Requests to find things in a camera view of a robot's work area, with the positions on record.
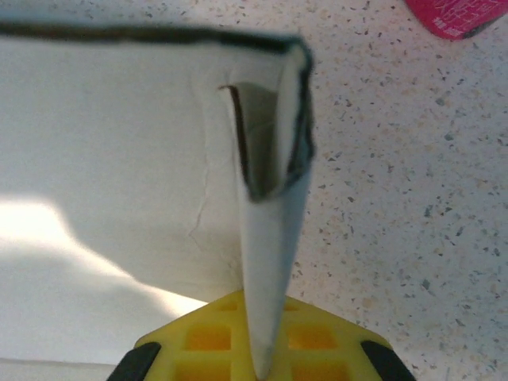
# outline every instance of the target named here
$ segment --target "terrazzo surface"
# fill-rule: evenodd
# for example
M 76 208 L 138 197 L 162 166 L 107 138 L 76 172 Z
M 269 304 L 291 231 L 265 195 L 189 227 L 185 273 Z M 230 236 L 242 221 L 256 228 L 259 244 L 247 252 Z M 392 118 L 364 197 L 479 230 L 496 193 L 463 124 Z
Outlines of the terrazzo surface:
M 0 9 L 301 33 L 318 157 L 290 295 L 381 333 L 419 379 L 508 379 L 508 17 L 448 42 L 399 0 Z

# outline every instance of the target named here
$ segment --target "speckled countertop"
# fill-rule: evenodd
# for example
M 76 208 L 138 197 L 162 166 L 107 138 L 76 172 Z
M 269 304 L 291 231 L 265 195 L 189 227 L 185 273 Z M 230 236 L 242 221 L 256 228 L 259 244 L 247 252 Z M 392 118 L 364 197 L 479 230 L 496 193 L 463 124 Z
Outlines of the speckled countertop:
M 0 8 L 300 32 L 319 155 L 290 294 L 383 334 L 419 379 L 508 379 L 508 18 L 451 43 L 401 0 L 269 3 Z

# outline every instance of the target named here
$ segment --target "pink packaging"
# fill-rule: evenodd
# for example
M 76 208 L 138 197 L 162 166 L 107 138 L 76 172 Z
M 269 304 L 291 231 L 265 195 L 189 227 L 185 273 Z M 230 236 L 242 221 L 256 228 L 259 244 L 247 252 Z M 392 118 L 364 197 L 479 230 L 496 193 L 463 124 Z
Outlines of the pink packaging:
M 473 37 L 508 11 L 508 0 L 406 0 L 420 22 L 448 40 Z

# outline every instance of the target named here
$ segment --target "countertop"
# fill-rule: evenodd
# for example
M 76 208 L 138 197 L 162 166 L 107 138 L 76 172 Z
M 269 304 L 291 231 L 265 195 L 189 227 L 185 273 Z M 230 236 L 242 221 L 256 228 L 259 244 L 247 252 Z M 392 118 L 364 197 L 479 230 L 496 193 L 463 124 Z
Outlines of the countertop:
M 0 9 L 301 33 L 318 155 L 289 294 L 384 335 L 419 379 L 508 379 L 508 18 L 449 42 L 400 0 L 269 4 Z

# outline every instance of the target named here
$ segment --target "dark green edge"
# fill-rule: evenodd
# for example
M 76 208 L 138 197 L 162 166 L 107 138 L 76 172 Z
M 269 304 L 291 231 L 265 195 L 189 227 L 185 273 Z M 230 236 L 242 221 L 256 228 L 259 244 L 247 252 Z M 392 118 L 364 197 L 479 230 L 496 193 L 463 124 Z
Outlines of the dark green edge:
M 146 44 L 197 44 L 215 42 L 242 48 L 256 49 L 275 54 L 286 54 L 291 47 L 299 46 L 306 55 L 306 66 L 300 72 L 300 110 L 295 121 L 293 151 L 287 169 L 287 181 L 270 194 L 255 194 L 244 177 L 253 202 L 274 198 L 297 182 L 310 169 L 315 147 L 312 137 L 314 123 L 309 80 L 313 68 L 312 55 L 298 36 L 270 36 L 234 32 L 213 28 L 171 25 L 74 25 L 66 22 L 0 21 L 0 36 L 24 37 L 74 43 L 118 44 L 139 42 Z

